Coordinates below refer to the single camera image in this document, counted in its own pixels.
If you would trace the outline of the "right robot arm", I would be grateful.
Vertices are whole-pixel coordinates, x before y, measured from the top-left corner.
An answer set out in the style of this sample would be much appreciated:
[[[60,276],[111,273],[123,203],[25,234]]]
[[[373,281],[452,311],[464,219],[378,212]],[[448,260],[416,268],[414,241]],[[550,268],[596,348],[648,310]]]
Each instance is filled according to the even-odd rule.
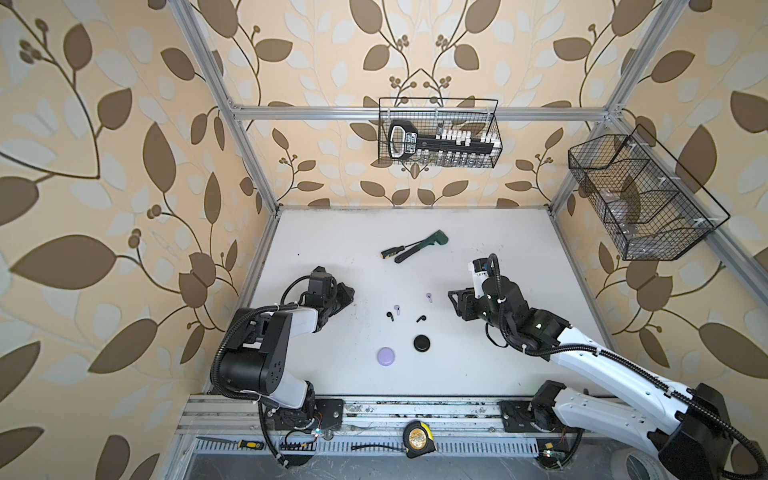
[[[448,294],[458,317],[484,321],[500,332],[506,346],[579,374],[615,397],[595,398],[547,381],[529,404],[538,428],[564,426],[607,436],[656,459],[677,479],[739,478],[726,467],[739,445],[756,463],[747,478],[766,478],[765,455],[731,424],[718,390],[656,375],[559,315],[531,307],[519,286],[502,274],[495,254],[470,262],[469,271],[472,286]]]

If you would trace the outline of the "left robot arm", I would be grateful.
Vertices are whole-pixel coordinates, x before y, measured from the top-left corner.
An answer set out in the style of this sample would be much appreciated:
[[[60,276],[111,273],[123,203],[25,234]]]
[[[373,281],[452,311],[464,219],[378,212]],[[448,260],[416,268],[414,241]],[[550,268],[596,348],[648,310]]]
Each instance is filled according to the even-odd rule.
[[[308,434],[315,443],[340,428],[344,407],[339,398],[317,399],[310,381],[287,371],[290,340],[320,332],[354,296],[352,287],[318,266],[289,284],[279,302],[238,309],[213,357],[209,379],[214,391],[256,404],[263,444],[286,469],[294,463],[281,449],[297,452],[308,445],[287,440],[275,444],[268,419],[277,430]]]

